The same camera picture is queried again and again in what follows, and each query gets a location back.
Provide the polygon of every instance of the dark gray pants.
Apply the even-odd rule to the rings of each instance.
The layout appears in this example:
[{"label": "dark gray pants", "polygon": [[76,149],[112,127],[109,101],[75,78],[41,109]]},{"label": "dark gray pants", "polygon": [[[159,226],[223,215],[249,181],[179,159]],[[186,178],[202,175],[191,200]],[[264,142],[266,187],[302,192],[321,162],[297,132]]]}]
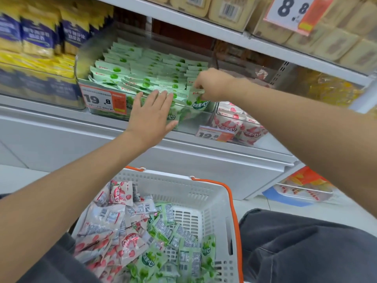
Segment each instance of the dark gray pants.
[{"label": "dark gray pants", "polygon": [[245,281],[377,282],[377,238],[365,231],[262,209],[239,226]]}]

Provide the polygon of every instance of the white shelf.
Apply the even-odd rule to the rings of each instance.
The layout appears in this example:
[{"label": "white shelf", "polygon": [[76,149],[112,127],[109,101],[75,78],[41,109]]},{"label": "white shelf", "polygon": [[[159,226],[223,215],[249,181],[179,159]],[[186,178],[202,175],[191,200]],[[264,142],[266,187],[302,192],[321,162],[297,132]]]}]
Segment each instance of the white shelf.
[{"label": "white shelf", "polygon": [[124,8],[145,16],[150,16],[182,28],[186,28],[213,38],[230,42],[256,52],[289,61],[299,66],[320,71],[358,85],[368,86],[373,77],[342,68],[327,61],[299,53],[285,47],[273,44],[262,39],[251,37],[248,33],[239,33],[222,26],[207,22],[205,20],[177,12],[147,0],[99,0],[120,8]]}]

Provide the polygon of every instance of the left hand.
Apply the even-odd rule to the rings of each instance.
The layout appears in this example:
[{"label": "left hand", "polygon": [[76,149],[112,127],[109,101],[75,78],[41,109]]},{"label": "left hand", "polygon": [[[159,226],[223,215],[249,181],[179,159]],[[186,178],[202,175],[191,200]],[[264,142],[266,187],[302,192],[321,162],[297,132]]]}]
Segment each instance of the left hand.
[{"label": "left hand", "polygon": [[177,124],[171,121],[166,125],[166,119],[173,101],[173,94],[163,91],[159,94],[154,90],[148,95],[145,103],[141,106],[140,99],[143,96],[139,92],[131,110],[131,116],[126,132],[132,133],[147,149],[156,146]]}]

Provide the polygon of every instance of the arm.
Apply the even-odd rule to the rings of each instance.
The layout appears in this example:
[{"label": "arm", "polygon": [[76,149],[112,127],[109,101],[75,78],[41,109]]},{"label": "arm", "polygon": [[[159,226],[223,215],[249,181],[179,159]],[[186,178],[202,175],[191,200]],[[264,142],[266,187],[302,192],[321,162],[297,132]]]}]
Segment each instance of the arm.
[{"label": "arm", "polygon": [[105,184],[177,121],[166,125],[173,95],[134,101],[127,130],[106,145],[0,201],[0,282],[16,282],[65,233]]},{"label": "arm", "polygon": [[354,111],[265,88],[215,69],[201,72],[205,100],[230,101],[302,162],[377,217],[377,121]]}]

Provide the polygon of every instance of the right hand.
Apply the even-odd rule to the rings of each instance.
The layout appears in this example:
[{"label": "right hand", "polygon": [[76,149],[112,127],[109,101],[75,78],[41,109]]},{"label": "right hand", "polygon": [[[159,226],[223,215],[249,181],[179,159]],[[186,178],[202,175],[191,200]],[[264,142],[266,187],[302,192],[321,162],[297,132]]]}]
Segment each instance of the right hand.
[{"label": "right hand", "polygon": [[202,95],[202,100],[210,100],[213,102],[228,101],[229,100],[229,86],[235,77],[226,72],[210,68],[207,71],[202,71],[195,83],[195,88],[204,88],[205,93]]}]

